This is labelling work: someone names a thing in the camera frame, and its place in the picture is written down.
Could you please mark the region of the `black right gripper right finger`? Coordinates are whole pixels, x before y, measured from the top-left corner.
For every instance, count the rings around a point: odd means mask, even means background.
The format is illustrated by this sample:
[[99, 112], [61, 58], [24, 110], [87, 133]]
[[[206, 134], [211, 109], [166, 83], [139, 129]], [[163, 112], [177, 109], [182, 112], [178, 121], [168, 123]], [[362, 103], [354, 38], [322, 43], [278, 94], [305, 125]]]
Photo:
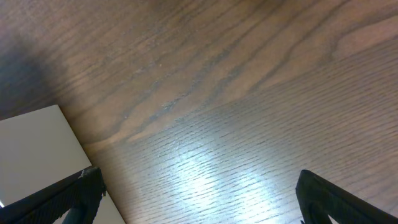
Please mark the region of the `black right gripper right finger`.
[[309, 170], [300, 172], [295, 193], [301, 223], [397, 223], [397, 217], [365, 202]]

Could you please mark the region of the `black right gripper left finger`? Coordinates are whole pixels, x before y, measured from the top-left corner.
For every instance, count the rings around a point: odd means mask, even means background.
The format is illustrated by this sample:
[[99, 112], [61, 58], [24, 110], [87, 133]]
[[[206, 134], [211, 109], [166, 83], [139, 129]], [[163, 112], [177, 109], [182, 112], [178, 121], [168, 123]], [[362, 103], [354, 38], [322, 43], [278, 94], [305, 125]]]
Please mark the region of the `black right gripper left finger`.
[[106, 185], [99, 167], [89, 166], [1, 209], [1, 223], [92, 224]]

